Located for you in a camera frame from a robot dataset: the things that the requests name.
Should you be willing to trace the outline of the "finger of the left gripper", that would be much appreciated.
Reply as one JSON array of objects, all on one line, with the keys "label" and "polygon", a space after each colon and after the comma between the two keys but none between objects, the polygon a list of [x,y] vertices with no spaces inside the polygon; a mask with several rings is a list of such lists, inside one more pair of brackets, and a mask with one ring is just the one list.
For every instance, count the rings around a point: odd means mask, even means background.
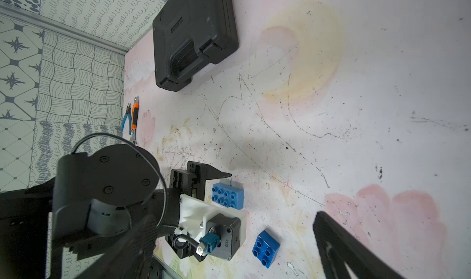
[{"label": "finger of the left gripper", "polygon": [[229,172],[223,172],[215,167],[195,161],[189,161],[187,170],[190,172],[190,181],[187,195],[204,200],[206,194],[206,181],[224,179],[232,176]]}]

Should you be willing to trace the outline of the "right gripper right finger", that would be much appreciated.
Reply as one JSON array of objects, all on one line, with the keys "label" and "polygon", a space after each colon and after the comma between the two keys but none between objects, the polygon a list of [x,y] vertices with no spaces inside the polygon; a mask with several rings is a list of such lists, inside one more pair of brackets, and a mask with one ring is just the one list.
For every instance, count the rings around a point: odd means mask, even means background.
[{"label": "right gripper right finger", "polygon": [[326,212],[317,212],[313,230],[327,279],[400,279],[402,276],[376,257]]}]

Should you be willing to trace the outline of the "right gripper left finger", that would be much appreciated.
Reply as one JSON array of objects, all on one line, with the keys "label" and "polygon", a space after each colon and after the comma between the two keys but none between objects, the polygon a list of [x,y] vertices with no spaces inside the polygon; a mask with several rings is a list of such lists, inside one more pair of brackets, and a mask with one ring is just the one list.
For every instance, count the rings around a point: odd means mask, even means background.
[{"label": "right gripper left finger", "polygon": [[73,235],[78,259],[99,254],[80,279],[147,279],[157,238],[153,215],[93,214],[85,229]]}]

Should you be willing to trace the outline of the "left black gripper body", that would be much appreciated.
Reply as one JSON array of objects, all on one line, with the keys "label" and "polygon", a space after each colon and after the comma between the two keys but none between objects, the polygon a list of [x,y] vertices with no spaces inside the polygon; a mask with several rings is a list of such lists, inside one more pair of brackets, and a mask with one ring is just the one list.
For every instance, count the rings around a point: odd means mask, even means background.
[{"label": "left black gripper body", "polygon": [[187,193],[189,181],[186,168],[173,170],[170,181],[165,182],[157,160],[134,145],[111,145],[93,155],[73,150],[62,157],[52,181],[50,277],[61,278],[63,250],[74,250],[73,235],[85,229],[93,214],[128,214],[132,221],[153,215],[158,228],[155,241],[164,238],[180,259],[192,257],[189,247],[178,251],[173,246],[180,195]]}]

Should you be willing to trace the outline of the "light blue lego brick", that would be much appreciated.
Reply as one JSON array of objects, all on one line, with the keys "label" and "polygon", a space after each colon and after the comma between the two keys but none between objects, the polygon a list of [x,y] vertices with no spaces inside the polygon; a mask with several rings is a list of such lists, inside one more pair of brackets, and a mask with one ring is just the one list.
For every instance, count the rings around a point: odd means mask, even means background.
[{"label": "light blue lego brick", "polygon": [[227,208],[242,210],[244,208],[244,190],[224,183],[216,183],[212,187],[211,200]]}]

